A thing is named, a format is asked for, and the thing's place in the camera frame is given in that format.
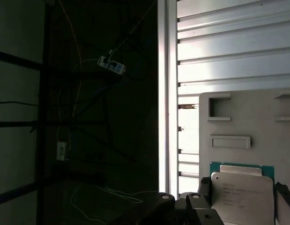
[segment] electrical outlet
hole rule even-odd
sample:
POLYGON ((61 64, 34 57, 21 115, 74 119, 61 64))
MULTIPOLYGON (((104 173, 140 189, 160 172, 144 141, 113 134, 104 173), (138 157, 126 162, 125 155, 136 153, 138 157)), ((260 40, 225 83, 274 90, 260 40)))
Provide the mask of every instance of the electrical outlet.
POLYGON ((58 161, 67 160, 68 153, 68 143, 67 142, 57 142, 57 151, 56 151, 56 159, 58 161))
POLYGON ((104 62, 105 59, 106 59, 106 57, 101 56, 100 59, 98 60, 97 64, 103 68, 106 68, 106 69, 108 69, 114 73, 120 74, 120 75, 125 73, 125 71, 126 71, 125 65, 123 65, 119 62, 113 61, 113 60, 109 60, 109 62, 106 63, 106 62, 104 62))

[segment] black cable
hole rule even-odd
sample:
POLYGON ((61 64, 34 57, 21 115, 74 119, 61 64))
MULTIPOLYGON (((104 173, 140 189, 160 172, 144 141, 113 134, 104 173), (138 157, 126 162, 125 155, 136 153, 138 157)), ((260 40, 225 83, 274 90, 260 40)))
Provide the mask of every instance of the black cable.
MULTIPOLYGON (((72 102, 72 103, 69 103, 69 104, 49 105, 48 107, 50 107, 50 108, 68 107, 70 105, 81 104, 81 103, 92 101, 92 100, 94 100, 94 97, 88 98, 88 99, 85 99, 85 100, 80 100, 80 101, 77 101, 77 102, 72 102)), ((32 103, 19 102, 19 101, 0 102, 0 105, 5 105, 5 104, 19 104, 19 105, 28 105, 28 106, 39 106, 39 104, 32 104, 32 103)))

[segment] rectangular cutout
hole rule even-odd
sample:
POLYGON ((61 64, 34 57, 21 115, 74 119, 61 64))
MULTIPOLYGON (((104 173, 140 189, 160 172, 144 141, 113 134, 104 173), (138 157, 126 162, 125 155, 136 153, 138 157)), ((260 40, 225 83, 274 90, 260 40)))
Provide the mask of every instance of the rectangular cutout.
POLYGON ((230 94, 218 94, 208 98, 208 121, 230 121, 229 116, 222 116, 218 111, 223 100, 230 100, 230 94))
POLYGON ((251 138, 248 136, 211 135, 210 145, 212 147, 249 149, 251 138))
POLYGON ((290 90, 283 90, 275 98, 290 98, 290 90))

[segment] dark floor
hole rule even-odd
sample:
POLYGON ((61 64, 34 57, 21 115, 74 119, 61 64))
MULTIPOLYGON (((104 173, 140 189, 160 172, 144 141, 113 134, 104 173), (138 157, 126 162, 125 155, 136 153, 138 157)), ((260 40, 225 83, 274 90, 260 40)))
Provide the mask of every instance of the dark floor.
MULTIPOLYGON (((52 11, 51 64, 61 69, 73 70, 79 62, 76 43, 82 54, 82 60, 98 59, 100 55, 106 55, 110 49, 117 46, 118 43, 115 41, 121 32, 127 33, 126 30, 131 30, 136 23, 129 21, 139 21, 154 1, 131 0, 125 2, 129 4, 131 12, 129 20, 126 3, 109 3, 104 0, 63 0, 62 5, 78 39, 75 42, 71 40, 73 39, 71 27, 57 1, 58 4, 52 11)), ((127 155, 135 156, 136 162, 129 163, 129 160, 80 132, 70 132, 71 155, 76 158, 116 165, 129 163, 126 166, 116 167, 70 160, 70 167, 80 172, 101 172, 106 175, 109 188, 126 193, 158 190, 156 9, 155 2, 143 18, 141 28, 138 28, 130 45, 124 44, 121 51, 117 51, 112 57, 113 60, 126 65, 129 74, 133 74, 136 78, 145 78, 141 81, 133 81, 127 75, 123 75, 121 85, 112 87, 106 95, 114 146, 127 155), (143 50, 141 47, 135 47, 138 46, 136 41, 140 42, 143 50), (142 51, 146 52, 147 57, 143 56, 146 54, 139 53, 142 51)), ((96 75, 96 71, 102 71, 96 66, 96 61, 83 62, 82 68, 83 72, 94 72, 94 75, 96 75)), ((66 83, 52 80, 52 85, 56 85, 51 92, 52 102, 57 101, 61 87, 60 104, 66 104, 70 99, 75 100, 79 81, 69 86, 66 83)), ((104 87, 102 80, 83 81, 78 99, 91 98, 100 87, 104 87)), ((79 112, 86 105, 87 103, 77 105, 75 112, 79 112)), ((70 119, 71 112, 71 108, 61 108, 60 118, 70 119)), ((56 119, 57 114, 58 112, 55 111, 49 116, 56 119)), ((79 119, 100 120, 103 116, 102 101, 99 100, 79 119)), ((83 128, 106 142, 110 141, 105 127, 88 126, 83 128)), ((55 159, 56 129, 56 127, 50 128, 47 132, 48 151, 50 152, 47 159, 48 170, 54 164, 55 159)), ((68 142, 69 129, 59 129, 58 136, 60 141, 68 142)), ((144 193, 133 197, 145 200, 151 194, 144 193)), ((67 225, 102 224, 92 219, 97 218, 109 222, 136 205, 119 196, 104 192, 96 186, 70 180, 47 188, 46 196, 46 223, 48 224, 61 224, 61 221, 62 224, 67 225), (72 201, 85 215, 71 204, 71 196, 78 187, 72 201)))

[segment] white cable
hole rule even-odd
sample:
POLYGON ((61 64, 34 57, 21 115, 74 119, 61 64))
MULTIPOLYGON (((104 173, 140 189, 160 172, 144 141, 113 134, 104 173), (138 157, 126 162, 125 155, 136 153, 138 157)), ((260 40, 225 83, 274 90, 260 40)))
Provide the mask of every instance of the white cable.
MULTIPOLYGON (((58 116, 59 116, 59 122, 60 122, 59 96, 60 96, 60 93, 61 93, 61 89, 62 89, 62 87, 60 88, 59 94, 57 95, 57 112, 58 112, 58 116)), ((59 141, 59 128, 60 128, 60 126, 58 126, 57 130, 56 130, 56 141, 57 142, 59 141)))
MULTIPOLYGON (((81 63, 83 63, 83 62, 88 62, 88 61, 98 61, 98 59, 82 60, 81 63)), ((78 64, 74 67, 74 69, 72 70, 72 72, 74 72, 74 71, 76 70, 76 68, 77 68, 79 65, 80 65, 80 63, 78 63, 78 64)))
POLYGON ((114 192, 118 192, 118 193, 121 193, 121 194, 124 194, 124 195, 137 195, 137 194, 142 194, 142 193, 156 193, 158 191, 139 191, 139 192, 136 192, 136 193, 132 193, 132 194, 129 194, 129 193, 125 193, 125 192, 122 192, 122 191, 118 191, 118 190, 115 190, 115 189, 111 189, 107 186, 105 186, 106 189, 110 190, 110 191, 114 191, 114 192))
POLYGON ((110 59, 112 57, 112 55, 128 40, 128 37, 129 35, 131 35, 134 30, 139 26, 139 24, 141 23, 141 21, 145 18, 145 16, 148 14, 148 12, 152 9, 152 7, 154 6, 154 4, 157 2, 157 0, 155 0, 151 6, 148 8, 148 10, 146 11, 146 13, 142 16, 142 18, 138 21, 138 23, 135 25, 135 27, 130 31, 130 33, 128 34, 128 36, 123 40, 123 42, 118 46, 116 47, 115 50, 113 50, 112 52, 110 52, 110 56, 108 59, 110 59))
POLYGON ((85 217, 86 217, 86 219, 88 219, 89 221, 98 221, 98 222, 100 222, 100 223, 102 223, 102 224, 106 224, 105 222, 103 222, 102 220, 100 220, 100 219, 91 219, 91 218, 89 218, 80 208, 78 208, 76 205, 74 205, 74 203, 73 203, 73 197, 74 197, 74 195, 76 194, 76 192, 78 191, 78 189, 81 187, 81 184, 76 188, 76 190, 73 192, 73 194, 72 194, 72 196, 71 196, 71 199, 70 199, 70 202, 71 202, 71 204, 77 209, 77 210, 79 210, 85 217))
POLYGON ((112 192, 112 191, 109 191, 109 190, 107 190, 107 189, 101 188, 101 187, 99 187, 99 186, 97 186, 97 185, 96 185, 96 187, 97 187, 98 189, 104 191, 104 192, 110 193, 110 194, 112 194, 112 195, 116 195, 116 196, 118 196, 118 197, 120 197, 120 198, 123 198, 123 199, 125 199, 125 200, 128 200, 128 201, 130 201, 130 202, 132 202, 132 203, 142 203, 142 202, 143 202, 143 201, 140 200, 140 199, 133 198, 133 197, 129 197, 129 196, 124 196, 124 195, 119 195, 119 194, 117 194, 117 193, 115 193, 115 192, 112 192))

